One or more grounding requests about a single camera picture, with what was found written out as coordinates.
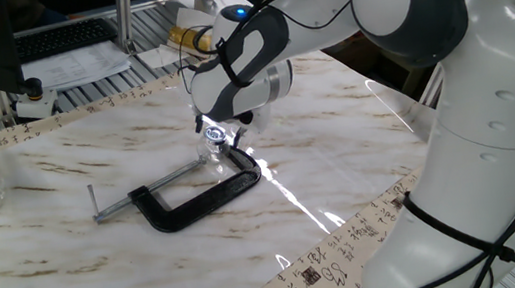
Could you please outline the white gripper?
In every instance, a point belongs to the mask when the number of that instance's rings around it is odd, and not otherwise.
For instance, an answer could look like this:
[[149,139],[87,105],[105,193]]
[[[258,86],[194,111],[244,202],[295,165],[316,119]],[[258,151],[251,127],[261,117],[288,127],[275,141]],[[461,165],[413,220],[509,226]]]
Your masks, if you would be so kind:
[[253,131],[255,133],[260,133],[265,131],[267,124],[270,120],[270,111],[271,107],[269,104],[265,106],[258,107],[256,109],[252,109],[251,111],[246,111],[243,114],[239,114],[237,116],[231,117],[230,119],[219,121],[210,118],[207,115],[201,114],[195,116],[195,132],[200,133],[203,128],[204,121],[210,123],[210,127],[207,131],[204,131],[204,136],[211,139],[225,138],[227,133],[225,130],[220,128],[219,123],[221,124],[229,124],[235,125],[238,127],[237,133],[234,136],[233,140],[233,148],[238,148],[240,140],[242,136],[246,134],[247,131]]

